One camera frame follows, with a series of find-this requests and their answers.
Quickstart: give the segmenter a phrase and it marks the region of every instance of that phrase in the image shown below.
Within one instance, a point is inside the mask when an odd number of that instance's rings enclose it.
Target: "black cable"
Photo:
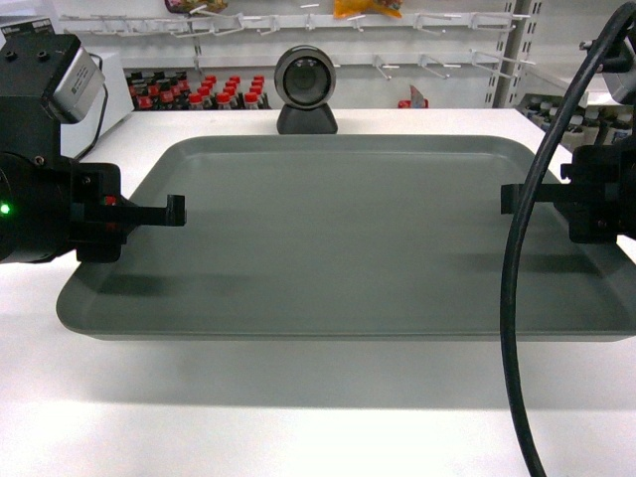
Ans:
[[[530,475],[544,477],[546,471],[535,447],[528,416],[524,406],[519,374],[516,337],[516,307],[517,307],[517,279],[519,276],[519,262],[524,243],[524,237],[530,221],[539,187],[548,171],[550,161],[557,150],[557,146],[565,132],[569,120],[574,114],[589,82],[612,47],[626,32],[636,17],[636,3],[628,2],[619,7],[607,22],[598,39],[590,48],[587,57],[576,72],[563,102],[556,112],[555,119],[546,133],[539,147],[535,160],[530,168],[521,193],[519,207],[515,212],[504,255],[501,282],[500,302],[500,338],[501,351],[506,379],[508,403],[512,414],[517,440],[521,447],[524,460]]]
[[[99,70],[101,71],[103,67],[103,59],[101,58],[101,56],[96,55],[95,53],[89,53],[89,55],[99,60],[98,67],[99,67]],[[90,151],[92,151],[92,149],[95,147],[95,144],[99,140],[99,135],[101,134],[101,126],[103,125],[103,118],[106,116],[106,106],[108,105],[108,88],[106,87],[105,82],[102,86],[103,86],[103,103],[101,104],[101,113],[99,114],[99,122],[97,123],[97,131],[94,137],[92,138],[92,141],[90,142],[90,144],[88,144],[87,147],[74,158],[74,160],[77,162],[79,162],[81,159],[86,157],[86,155]]]

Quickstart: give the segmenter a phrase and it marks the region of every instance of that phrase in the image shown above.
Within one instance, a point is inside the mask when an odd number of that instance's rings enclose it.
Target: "plastic tray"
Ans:
[[[494,137],[187,140],[132,196],[186,195],[186,226],[140,228],[119,262],[82,264],[58,314],[104,339],[494,337],[500,186],[532,158]],[[635,334],[634,264],[571,243],[552,205],[535,209],[521,270],[521,335]]]

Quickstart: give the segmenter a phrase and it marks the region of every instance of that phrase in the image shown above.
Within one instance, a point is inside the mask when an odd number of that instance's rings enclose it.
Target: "webcam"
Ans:
[[[276,92],[285,105],[280,134],[335,134],[338,124],[327,101],[336,87],[336,69],[325,53],[302,45],[287,50],[274,70]]]

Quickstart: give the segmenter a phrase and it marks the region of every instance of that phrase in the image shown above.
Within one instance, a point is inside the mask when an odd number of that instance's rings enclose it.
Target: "white tabletop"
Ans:
[[[513,110],[335,115],[341,134],[543,137]],[[119,164],[128,196],[175,142],[275,118],[133,113],[87,160]],[[76,267],[0,268],[1,476],[526,475],[497,342],[98,341],[56,316]],[[636,339],[521,343],[520,361],[549,475],[634,475]]]

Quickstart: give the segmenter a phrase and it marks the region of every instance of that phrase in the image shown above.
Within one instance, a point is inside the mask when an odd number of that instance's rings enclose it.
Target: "white shelf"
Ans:
[[[512,23],[520,20],[510,13],[496,12],[463,12],[463,13],[412,13],[401,18],[384,15],[360,15],[350,19],[335,19],[333,15],[265,15],[248,16],[237,14],[232,16],[217,15],[178,17],[178,18],[145,18],[125,15],[80,17],[62,15],[61,25],[71,33],[94,35],[118,35],[124,37],[146,35],[173,35],[190,38],[192,36],[218,36],[243,30],[254,30],[262,33],[274,33],[282,29],[315,30],[318,28],[365,28],[407,27],[417,30],[435,28],[433,34],[441,34],[444,28],[464,27],[472,30],[485,30],[506,33],[514,28]]]
[[[534,66],[526,66],[522,91],[524,94],[563,96],[578,67],[579,65],[574,63],[538,63]],[[618,102],[612,99],[603,76],[596,75],[579,105],[581,107],[614,106],[618,105]]]
[[[439,73],[452,73],[459,68],[472,66],[497,65],[499,60],[493,55],[485,56],[479,53],[456,52],[428,55],[427,53],[334,53],[331,56],[334,65],[338,66],[370,66],[381,68],[386,66],[424,66]],[[280,55],[251,55],[251,56],[202,56],[198,57],[202,68],[247,68],[274,67]],[[184,57],[126,57],[121,60],[124,68],[190,68],[192,58]]]

